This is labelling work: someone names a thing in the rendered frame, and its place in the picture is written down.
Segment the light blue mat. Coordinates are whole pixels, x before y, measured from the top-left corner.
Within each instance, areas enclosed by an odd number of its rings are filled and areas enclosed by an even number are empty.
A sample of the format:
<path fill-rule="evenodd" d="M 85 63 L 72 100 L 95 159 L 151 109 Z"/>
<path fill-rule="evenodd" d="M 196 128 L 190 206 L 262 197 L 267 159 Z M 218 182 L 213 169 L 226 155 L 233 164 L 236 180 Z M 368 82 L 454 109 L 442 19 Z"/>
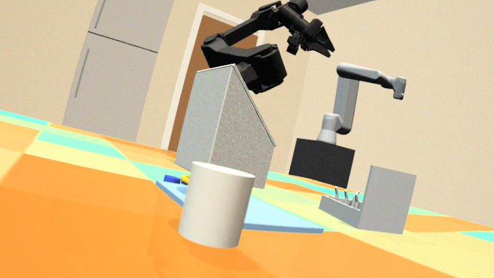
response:
<path fill-rule="evenodd" d="M 155 186 L 183 208 L 187 185 L 156 180 Z M 325 228 L 293 216 L 259 199 L 250 197 L 242 229 L 265 232 L 323 234 Z"/>

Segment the yellow plate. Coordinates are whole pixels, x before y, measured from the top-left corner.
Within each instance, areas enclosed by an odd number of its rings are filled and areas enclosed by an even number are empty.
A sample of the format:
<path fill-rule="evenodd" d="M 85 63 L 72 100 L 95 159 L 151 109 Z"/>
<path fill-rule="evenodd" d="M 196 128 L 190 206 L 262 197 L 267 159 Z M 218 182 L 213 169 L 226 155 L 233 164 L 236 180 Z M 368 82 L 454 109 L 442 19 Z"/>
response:
<path fill-rule="evenodd" d="M 190 175 L 189 175 L 189 174 L 182 175 L 182 176 L 181 176 L 181 181 L 182 181 L 183 183 L 185 183 L 185 184 L 187 184 L 187 185 L 188 185 L 188 180 L 189 180 L 189 177 L 190 177 Z"/>

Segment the white cylinder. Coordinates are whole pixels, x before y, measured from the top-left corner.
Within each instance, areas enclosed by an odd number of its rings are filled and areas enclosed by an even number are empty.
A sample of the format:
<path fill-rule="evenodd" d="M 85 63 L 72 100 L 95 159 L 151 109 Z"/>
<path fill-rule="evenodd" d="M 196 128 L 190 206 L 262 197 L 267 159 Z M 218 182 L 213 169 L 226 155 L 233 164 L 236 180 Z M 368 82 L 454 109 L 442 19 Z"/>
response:
<path fill-rule="evenodd" d="M 255 176 L 192 162 L 178 233 L 214 248 L 239 246 Z"/>

